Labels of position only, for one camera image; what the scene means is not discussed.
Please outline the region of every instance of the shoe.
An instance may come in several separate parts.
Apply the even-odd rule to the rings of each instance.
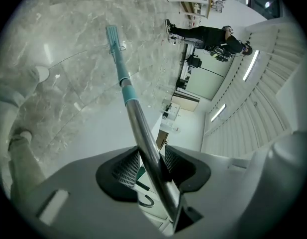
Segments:
[[[26,140],[30,143],[32,141],[32,133],[30,131],[23,131],[19,134],[21,137],[26,138]]]
[[[172,28],[175,27],[174,24],[171,24],[170,21],[168,19],[165,20],[165,27],[167,30],[167,33],[170,34],[172,31]]]
[[[35,66],[36,70],[38,71],[39,75],[39,83],[46,81],[49,77],[49,70],[47,67],[44,66]]]

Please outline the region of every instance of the metal pole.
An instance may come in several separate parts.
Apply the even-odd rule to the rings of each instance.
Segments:
[[[132,85],[130,79],[123,79],[121,87],[127,85]],[[174,221],[178,212],[180,192],[170,178],[139,100],[129,100],[126,103],[126,108],[144,167],[164,208],[171,220]]]

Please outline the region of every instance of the person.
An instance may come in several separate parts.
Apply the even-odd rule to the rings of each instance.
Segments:
[[[3,185],[2,159],[9,152],[11,161],[8,165],[13,181],[10,198],[15,204],[23,201],[45,177],[30,148],[32,134],[20,129],[10,141],[8,136],[19,108],[34,93],[38,83],[45,81],[48,76],[46,67],[36,66],[26,70],[16,83],[0,80],[0,184]]]
[[[246,43],[239,42],[231,35],[229,26],[224,29],[199,26],[191,29],[177,28],[171,24],[168,19],[165,21],[167,31],[170,34],[176,34],[185,39],[189,39],[189,43],[193,44],[197,49],[205,49],[206,46],[219,46],[232,54],[242,53],[245,56],[251,55],[252,47]]]

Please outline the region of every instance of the white shoe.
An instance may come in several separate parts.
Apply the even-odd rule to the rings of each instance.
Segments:
[[[35,68],[38,71],[39,83],[46,81],[49,76],[48,68],[43,66],[35,66]]]
[[[30,131],[23,131],[19,134],[21,137],[26,138],[26,140],[30,143],[32,141],[32,133]]]

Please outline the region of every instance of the fluorescent tube light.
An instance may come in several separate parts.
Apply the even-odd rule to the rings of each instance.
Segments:
[[[257,59],[257,57],[258,57],[258,54],[259,54],[259,51],[256,50],[256,51],[255,51],[255,54],[254,54],[254,57],[253,57],[253,59],[252,59],[252,62],[251,62],[251,64],[249,65],[249,67],[248,67],[248,69],[247,69],[247,71],[246,71],[246,74],[245,74],[244,77],[243,77],[243,81],[246,81],[248,75],[249,75],[250,72],[252,71],[253,66],[254,66],[254,64],[255,64],[255,62],[256,62],[256,59]]]
[[[214,115],[214,117],[211,119],[211,122],[216,119],[217,116],[226,108],[226,104],[224,104],[221,109],[218,110],[218,112]]]

